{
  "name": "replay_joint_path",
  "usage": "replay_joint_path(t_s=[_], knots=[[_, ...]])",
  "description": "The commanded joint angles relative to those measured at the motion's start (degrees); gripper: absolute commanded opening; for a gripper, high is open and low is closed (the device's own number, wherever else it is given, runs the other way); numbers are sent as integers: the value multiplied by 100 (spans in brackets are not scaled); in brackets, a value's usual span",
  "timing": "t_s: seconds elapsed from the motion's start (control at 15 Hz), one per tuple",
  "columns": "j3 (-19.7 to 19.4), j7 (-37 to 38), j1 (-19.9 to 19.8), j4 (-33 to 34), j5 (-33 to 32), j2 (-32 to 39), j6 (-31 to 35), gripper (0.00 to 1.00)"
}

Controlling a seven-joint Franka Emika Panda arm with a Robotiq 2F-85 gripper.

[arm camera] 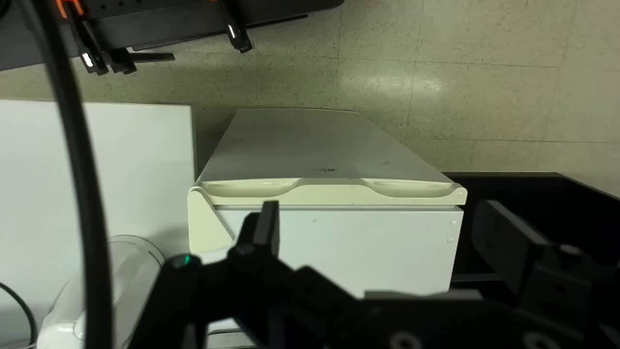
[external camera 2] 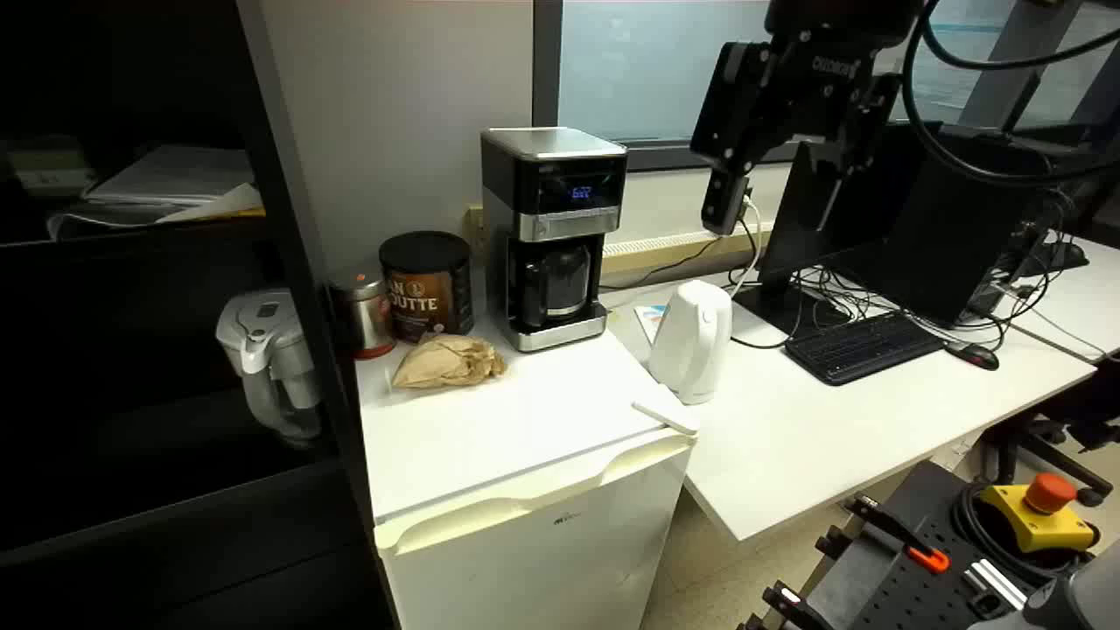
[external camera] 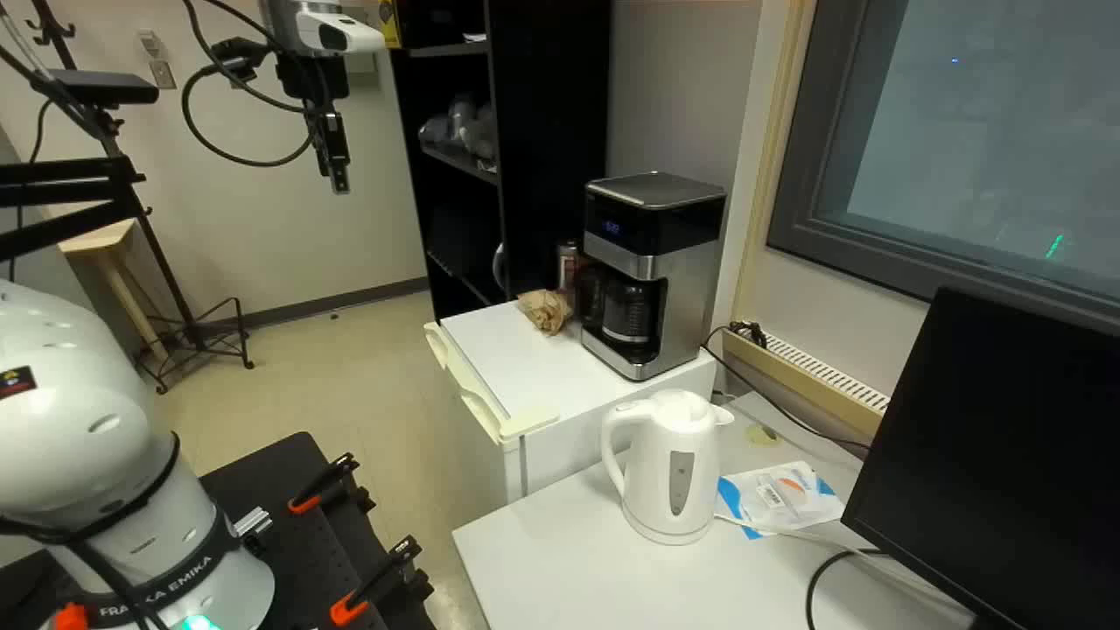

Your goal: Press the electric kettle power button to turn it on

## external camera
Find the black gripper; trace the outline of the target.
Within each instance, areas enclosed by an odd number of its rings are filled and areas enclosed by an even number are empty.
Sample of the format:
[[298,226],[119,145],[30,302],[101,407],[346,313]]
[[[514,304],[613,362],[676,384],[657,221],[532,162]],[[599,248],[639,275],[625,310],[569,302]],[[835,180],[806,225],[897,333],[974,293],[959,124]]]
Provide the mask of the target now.
[[350,95],[342,58],[282,53],[275,78],[282,89],[302,101],[312,131],[328,144],[321,145],[325,177],[337,192],[350,192],[350,145],[342,139],[342,114],[337,110],[337,97]]

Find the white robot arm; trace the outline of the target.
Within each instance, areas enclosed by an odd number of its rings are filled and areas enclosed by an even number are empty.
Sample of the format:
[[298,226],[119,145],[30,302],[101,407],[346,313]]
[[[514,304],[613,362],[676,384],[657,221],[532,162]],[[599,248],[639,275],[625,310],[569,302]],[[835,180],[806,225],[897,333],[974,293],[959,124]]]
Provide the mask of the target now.
[[0,339],[0,520],[72,580],[48,630],[373,630],[312,437],[195,474],[93,310],[11,284]]

